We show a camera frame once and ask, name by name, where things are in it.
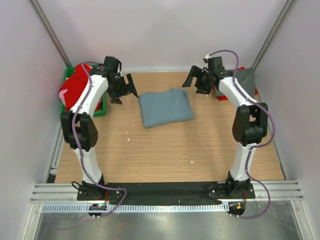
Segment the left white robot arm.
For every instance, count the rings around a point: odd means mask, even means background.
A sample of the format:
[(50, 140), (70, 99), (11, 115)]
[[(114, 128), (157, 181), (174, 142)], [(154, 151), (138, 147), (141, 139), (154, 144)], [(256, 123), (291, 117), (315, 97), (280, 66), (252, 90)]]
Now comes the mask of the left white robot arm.
[(122, 74), (122, 63), (114, 56), (106, 56), (103, 63), (78, 64), (59, 90), (64, 110), (60, 114), (63, 138), (78, 157), (82, 182), (72, 182), (77, 189), (77, 199), (101, 200), (108, 190), (99, 168), (95, 151), (98, 130), (94, 113), (109, 96), (111, 103), (121, 104), (121, 97), (138, 96), (131, 74)]

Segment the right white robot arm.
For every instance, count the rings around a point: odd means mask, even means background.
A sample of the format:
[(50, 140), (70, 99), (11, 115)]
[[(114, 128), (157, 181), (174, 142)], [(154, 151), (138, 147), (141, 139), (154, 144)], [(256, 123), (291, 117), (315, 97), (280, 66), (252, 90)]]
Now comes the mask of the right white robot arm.
[(190, 68), (182, 87), (190, 87), (195, 81), (198, 94), (209, 94), (216, 87), (234, 106), (232, 135), (237, 148), (222, 189), (231, 198), (241, 198), (250, 190), (250, 170), (255, 151), (268, 132), (268, 106), (258, 103), (245, 91), (236, 77), (236, 71), (225, 69), (222, 57), (211, 57), (204, 62), (206, 65), (202, 68), (196, 65)]

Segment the blue-grey t shirt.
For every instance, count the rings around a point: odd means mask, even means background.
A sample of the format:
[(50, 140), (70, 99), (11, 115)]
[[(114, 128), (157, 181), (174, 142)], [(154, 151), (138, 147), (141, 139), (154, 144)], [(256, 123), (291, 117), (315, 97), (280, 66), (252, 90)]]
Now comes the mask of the blue-grey t shirt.
[(162, 92), (147, 92), (138, 98), (143, 126), (152, 128), (194, 119), (188, 92), (171, 88)]

